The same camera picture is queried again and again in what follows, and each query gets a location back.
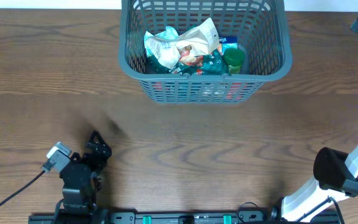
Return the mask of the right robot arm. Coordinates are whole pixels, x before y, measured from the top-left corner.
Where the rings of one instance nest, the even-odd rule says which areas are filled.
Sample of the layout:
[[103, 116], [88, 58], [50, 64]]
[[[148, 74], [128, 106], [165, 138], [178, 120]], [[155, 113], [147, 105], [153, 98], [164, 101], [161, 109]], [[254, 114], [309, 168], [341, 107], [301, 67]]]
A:
[[284, 223], [344, 223], [338, 202], [358, 196], [358, 146], [346, 153], [324, 147], [313, 176], [272, 208], [270, 220]]

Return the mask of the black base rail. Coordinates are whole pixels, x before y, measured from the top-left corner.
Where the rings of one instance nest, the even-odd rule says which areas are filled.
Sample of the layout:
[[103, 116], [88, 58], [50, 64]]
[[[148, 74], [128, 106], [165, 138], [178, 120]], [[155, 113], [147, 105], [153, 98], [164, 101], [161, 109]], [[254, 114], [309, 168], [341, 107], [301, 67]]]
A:
[[243, 210], [239, 213], [134, 213], [104, 212], [99, 216], [81, 217], [60, 213], [58, 215], [31, 215], [28, 224], [246, 224], [288, 223], [288, 220], [269, 220], [260, 210]]

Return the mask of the grey plastic lattice basket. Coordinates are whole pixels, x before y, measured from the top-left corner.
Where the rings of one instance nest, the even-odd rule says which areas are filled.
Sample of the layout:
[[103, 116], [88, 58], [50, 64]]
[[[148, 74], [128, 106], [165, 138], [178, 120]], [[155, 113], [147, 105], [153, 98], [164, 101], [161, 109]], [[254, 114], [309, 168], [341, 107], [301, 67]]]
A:
[[[158, 74], [147, 61], [144, 34], [166, 26], [182, 34], [211, 18], [221, 37], [236, 37], [245, 60], [238, 74]], [[265, 82], [284, 77], [292, 54], [283, 1], [122, 2], [119, 64], [159, 103], [240, 103]]]

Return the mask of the green snack bag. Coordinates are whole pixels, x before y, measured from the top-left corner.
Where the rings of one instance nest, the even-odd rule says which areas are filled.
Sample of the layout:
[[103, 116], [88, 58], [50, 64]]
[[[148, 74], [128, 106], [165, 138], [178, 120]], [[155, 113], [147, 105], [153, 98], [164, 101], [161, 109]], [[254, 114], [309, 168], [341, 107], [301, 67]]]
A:
[[224, 75], [229, 73], [229, 68], [223, 60], [222, 55], [214, 50], [209, 55], [195, 57], [194, 62], [178, 62], [172, 69], [158, 63], [155, 56], [147, 58], [147, 62], [155, 73], [188, 74], [188, 75]]

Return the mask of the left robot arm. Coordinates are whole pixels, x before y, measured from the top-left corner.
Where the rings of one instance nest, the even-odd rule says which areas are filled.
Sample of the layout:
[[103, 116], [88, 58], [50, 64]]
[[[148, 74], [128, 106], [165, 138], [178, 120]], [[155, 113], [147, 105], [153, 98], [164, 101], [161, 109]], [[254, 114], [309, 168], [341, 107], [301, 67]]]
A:
[[89, 215], [96, 208], [96, 194], [101, 189], [99, 175], [107, 166], [112, 155], [99, 132], [93, 131], [85, 148], [89, 152], [82, 155], [60, 147], [62, 153], [58, 165], [59, 176], [63, 180], [63, 199], [57, 205], [57, 211], [74, 215]]

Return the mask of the beige paper pouch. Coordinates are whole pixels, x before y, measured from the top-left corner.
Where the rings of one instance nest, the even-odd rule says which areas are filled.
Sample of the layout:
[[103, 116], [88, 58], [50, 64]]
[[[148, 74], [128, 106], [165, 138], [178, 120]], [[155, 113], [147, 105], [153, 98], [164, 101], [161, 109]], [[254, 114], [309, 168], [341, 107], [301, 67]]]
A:
[[219, 35], [211, 18], [173, 40], [150, 38], [153, 56], [158, 63], [172, 69], [178, 62], [194, 62], [196, 56], [209, 55], [219, 47]]

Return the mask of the light teal small packet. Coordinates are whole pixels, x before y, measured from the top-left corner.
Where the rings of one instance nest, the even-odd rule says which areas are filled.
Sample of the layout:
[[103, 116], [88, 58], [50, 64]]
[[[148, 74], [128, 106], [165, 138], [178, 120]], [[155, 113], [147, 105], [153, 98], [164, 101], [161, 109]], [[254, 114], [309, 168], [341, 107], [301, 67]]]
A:
[[173, 40], [178, 37], [178, 32], [175, 28], [171, 26], [166, 26], [165, 30], [162, 32], [159, 32], [158, 34], [152, 34], [149, 31], [146, 31], [144, 34], [144, 47], [147, 57], [150, 57], [153, 55], [152, 49], [154, 48], [154, 45], [150, 38], [158, 37], [164, 40]]

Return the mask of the green lid jar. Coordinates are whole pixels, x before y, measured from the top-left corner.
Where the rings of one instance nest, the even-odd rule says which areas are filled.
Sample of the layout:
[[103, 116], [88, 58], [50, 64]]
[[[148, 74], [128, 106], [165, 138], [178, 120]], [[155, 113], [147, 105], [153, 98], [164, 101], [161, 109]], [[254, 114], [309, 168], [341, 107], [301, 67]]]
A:
[[231, 74], [238, 74], [244, 63], [245, 53], [240, 49], [229, 48], [224, 51], [223, 59]]

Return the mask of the blue tissue multipack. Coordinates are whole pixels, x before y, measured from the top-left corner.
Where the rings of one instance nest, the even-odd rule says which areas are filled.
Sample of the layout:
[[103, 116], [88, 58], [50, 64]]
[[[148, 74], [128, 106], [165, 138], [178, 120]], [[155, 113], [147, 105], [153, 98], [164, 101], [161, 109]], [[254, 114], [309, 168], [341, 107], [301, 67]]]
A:
[[237, 37], [236, 36], [222, 36], [219, 38], [218, 52], [224, 55], [227, 49], [237, 49]]

